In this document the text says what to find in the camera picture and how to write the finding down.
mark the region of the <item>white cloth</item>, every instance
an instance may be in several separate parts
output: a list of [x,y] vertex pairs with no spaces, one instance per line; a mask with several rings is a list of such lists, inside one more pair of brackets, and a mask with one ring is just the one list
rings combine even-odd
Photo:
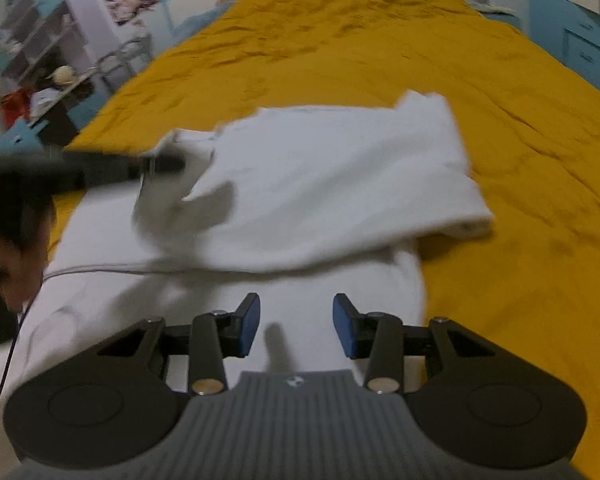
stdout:
[[102,203],[105,232],[74,218],[76,232],[94,236],[80,251],[61,246],[52,270],[156,264],[166,253],[200,269],[301,269],[430,232],[471,235],[491,221],[439,95],[410,92],[395,109],[261,109],[200,139],[177,130],[163,141],[190,164],[176,182],[144,183],[137,230],[134,194]]
[[[345,292],[361,312],[420,324],[424,292],[412,238],[442,228],[470,234],[491,219],[439,96],[412,93],[395,110],[261,110],[218,136],[174,137],[160,149],[185,149],[185,174],[146,180],[139,198],[137,184],[90,192],[49,271],[196,270],[45,283],[0,405],[0,478],[17,464],[1,421],[11,392],[146,316],[189,323],[257,292],[262,316],[251,354],[225,360],[231,385],[242,370],[352,368],[360,378],[361,365],[344,357],[333,328],[334,295]],[[0,375],[6,353],[0,348]],[[174,363],[169,384],[183,386],[185,373]]]
[[44,90],[33,94],[31,96],[31,105],[29,107],[31,117],[38,117],[40,112],[43,112],[49,104],[55,102],[60,94],[61,92],[55,88],[45,88]]

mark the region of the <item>bed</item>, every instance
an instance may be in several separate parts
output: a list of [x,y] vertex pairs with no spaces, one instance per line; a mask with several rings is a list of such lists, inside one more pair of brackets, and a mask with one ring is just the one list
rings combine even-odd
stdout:
[[[427,315],[555,374],[589,421],[574,464],[600,480],[600,92],[463,0],[240,0],[130,81],[75,148],[143,152],[172,128],[258,107],[453,108],[493,235],[420,240]],[[79,196],[58,202],[55,243]]]

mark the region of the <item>shelf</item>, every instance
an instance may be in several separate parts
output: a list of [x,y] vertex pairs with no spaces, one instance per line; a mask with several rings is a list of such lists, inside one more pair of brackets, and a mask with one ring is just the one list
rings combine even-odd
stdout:
[[27,7],[26,10],[22,11],[22,15],[15,22],[13,22],[13,25],[7,25],[5,20],[1,27],[2,30],[8,30],[13,37],[13,33],[17,31],[18,28],[25,22],[25,19],[31,14],[32,10],[35,11],[36,14],[38,13],[35,2],[31,6]]
[[51,110],[51,108],[53,108],[54,106],[56,106],[60,101],[62,101],[62,99],[64,99],[65,97],[67,97],[71,92],[73,92],[76,88],[78,88],[78,86],[80,86],[82,83],[84,83],[85,81],[87,81],[87,79],[91,78],[92,76],[96,75],[97,73],[97,69],[96,68],[90,68],[88,69],[86,72],[80,74],[74,83],[72,83],[69,87],[67,87],[65,90],[62,91],[62,93],[53,100],[53,102],[49,105],[47,105],[42,112],[34,119],[32,119],[31,121],[29,121],[29,126],[34,126],[37,122],[40,121],[40,119],[43,119],[45,114]]
[[21,49],[17,54],[9,54],[9,56],[11,56],[11,60],[7,63],[7,65],[5,65],[4,69],[2,70],[2,73],[7,72],[8,69],[10,69],[11,65],[18,59],[18,56],[24,56],[25,58],[27,58],[27,54],[24,52],[25,47],[29,44],[29,42],[32,40],[32,38],[40,31],[42,30],[43,25],[45,24],[44,20],[40,23],[40,20],[38,20],[38,22],[36,23],[34,30],[32,31],[32,33],[30,33],[26,39],[21,43]]
[[[0,24],[0,28],[3,27],[7,27],[8,23],[10,21],[10,19],[13,17],[14,15],[14,11],[18,8],[18,6],[23,2],[24,0],[15,0],[6,10],[6,17],[4,20],[2,20],[2,23]],[[33,0],[30,0],[30,2],[25,6],[24,9],[21,9],[20,12],[27,12],[28,10],[30,10],[31,7],[35,7],[36,3]],[[20,18],[16,18],[14,20],[15,23],[17,23],[20,20]]]
[[12,75],[17,77],[17,73],[13,73],[12,69],[14,68],[14,66],[17,67],[18,65],[20,65],[21,69],[26,70],[25,66],[27,66],[29,64],[29,61],[27,60],[27,56],[25,55],[23,50],[20,50],[17,54],[8,54],[8,55],[11,56],[11,59],[4,66],[1,73],[3,75],[7,75],[7,74],[11,73]]
[[46,19],[40,16],[40,18],[36,21],[36,24],[33,26],[33,30],[29,33],[29,35],[22,42],[22,48],[25,48],[29,42],[33,39],[33,37],[42,30],[42,27],[45,25]]
[[31,71],[38,65],[40,61],[51,51],[53,47],[55,47],[63,38],[65,38],[70,32],[75,31],[75,23],[72,23],[71,27],[62,31],[62,33],[55,38],[51,43],[49,43],[45,49],[36,57],[35,60],[29,63],[29,68],[27,68],[24,73],[18,78],[18,81],[21,82],[24,78],[26,78]]

